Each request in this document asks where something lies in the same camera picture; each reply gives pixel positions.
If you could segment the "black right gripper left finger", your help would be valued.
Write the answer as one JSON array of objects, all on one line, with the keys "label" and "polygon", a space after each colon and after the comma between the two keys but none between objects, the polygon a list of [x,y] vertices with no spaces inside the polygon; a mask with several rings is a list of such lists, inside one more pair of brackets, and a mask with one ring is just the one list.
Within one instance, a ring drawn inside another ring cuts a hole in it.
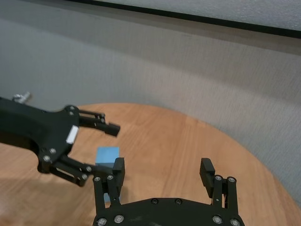
[{"label": "black right gripper left finger", "polygon": [[124,158],[117,158],[112,168],[96,165],[93,176],[96,213],[105,209],[104,194],[108,194],[111,205],[120,205],[119,197],[125,178]]}]

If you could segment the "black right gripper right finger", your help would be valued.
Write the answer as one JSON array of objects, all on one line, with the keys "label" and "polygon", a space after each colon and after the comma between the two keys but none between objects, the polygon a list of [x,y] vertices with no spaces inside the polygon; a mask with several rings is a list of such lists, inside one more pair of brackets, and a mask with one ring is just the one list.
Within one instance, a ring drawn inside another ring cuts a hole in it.
[{"label": "black right gripper right finger", "polygon": [[233,212],[238,211],[237,180],[234,177],[223,178],[215,174],[214,166],[209,158],[202,158],[199,171],[203,186],[206,188],[211,205],[222,208],[222,196],[224,208]]}]

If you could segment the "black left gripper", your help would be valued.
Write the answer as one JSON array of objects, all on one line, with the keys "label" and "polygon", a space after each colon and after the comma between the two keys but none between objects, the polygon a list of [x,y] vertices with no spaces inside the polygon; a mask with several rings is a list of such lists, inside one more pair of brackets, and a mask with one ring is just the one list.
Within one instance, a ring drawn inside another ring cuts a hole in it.
[{"label": "black left gripper", "polygon": [[0,99],[0,141],[33,151],[38,157],[39,172],[50,172],[83,187],[98,167],[63,155],[71,151],[79,126],[114,137],[120,132],[119,125],[106,123],[104,113],[79,110],[72,105],[60,111],[46,111]]}]

